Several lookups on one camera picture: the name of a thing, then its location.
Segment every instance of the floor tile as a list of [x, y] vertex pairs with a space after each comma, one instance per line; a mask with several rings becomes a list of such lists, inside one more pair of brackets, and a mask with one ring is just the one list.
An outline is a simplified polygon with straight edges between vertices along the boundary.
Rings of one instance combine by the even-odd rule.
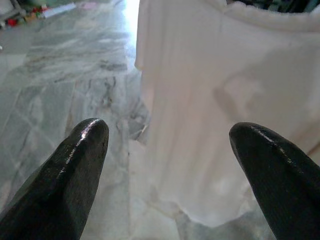
[[184, 213], [177, 216], [176, 222], [183, 240], [275, 240], [258, 206], [253, 212], [215, 228], [193, 222]]
[[22, 89], [15, 108], [58, 146], [65, 136], [73, 89], [71, 82], [29, 86]]
[[0, 135], [16, 102], [19, 90], [0, 88]]
[[137, 225], [131, 240], [180, 240], [176, 222], [149, 208]]

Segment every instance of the white cloth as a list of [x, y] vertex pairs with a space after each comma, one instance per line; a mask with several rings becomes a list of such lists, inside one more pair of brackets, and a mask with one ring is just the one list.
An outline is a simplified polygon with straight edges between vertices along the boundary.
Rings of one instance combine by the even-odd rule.
[[308, 152], [320, 140], [320, 16], [211, 0], [141, 0], [136, 66], [152, 108], [147, 179], [214, 227], [254, 201], [230, 146], [236, 122]]

